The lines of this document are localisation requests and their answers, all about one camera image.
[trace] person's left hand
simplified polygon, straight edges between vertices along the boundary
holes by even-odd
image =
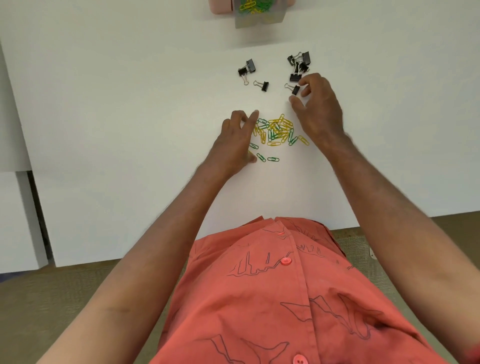
[[[244,111],[232,112],[230,119],[223,121],[222,132],[215,140],[204,164],[229,179],[248,163],[255,163],[257,157],[248,151],[248,147],[258,115],[258,110],[255,110],[249,118]],[[241,121],[245,122],[243,127],[240,125]]]

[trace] floor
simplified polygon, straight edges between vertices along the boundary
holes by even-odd
[[[480,267],[480,212],[450,215],[435,221]],[[450,363],[456,363],[418,322],[377,261],[370,258],[360,228],[334,232],[352,264],[389,297]],[[73,267],[45,267],[0,283],[0,352],[3,364],[35,363],[88,302],[117,261]],[[160,317],[136,363],[154,356],[167,309]]]

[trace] shirt button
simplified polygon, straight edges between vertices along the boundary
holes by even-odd
[[[303,355],[297,354],[293,357],[293,364],[308,364],[308,360]]]
[[[291,262],[292,260],[287,256],[283,257],[282,260],[280,260],[280,263],[282,263],[283,266],[288,266]]]

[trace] orange button-up shirt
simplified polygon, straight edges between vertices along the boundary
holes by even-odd
[[[444,363],[318,222],[258,218],[197,240],[151,363],[294,358]]]

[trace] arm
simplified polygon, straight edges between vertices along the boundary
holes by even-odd
[[[480,272],[453,241],[353,145],[329,82],[304,77],[311,94],[290,102],[304,131],[330,161],[365,236],[419,320],[459,361],[480,343]]]
[[[223,122],[208,157],[183,191],[115,266],[39,363],[133,363],[216,195],[231,176],[256,161],[248,147],[257,119],[258,111],[250,118],[234,111]]]

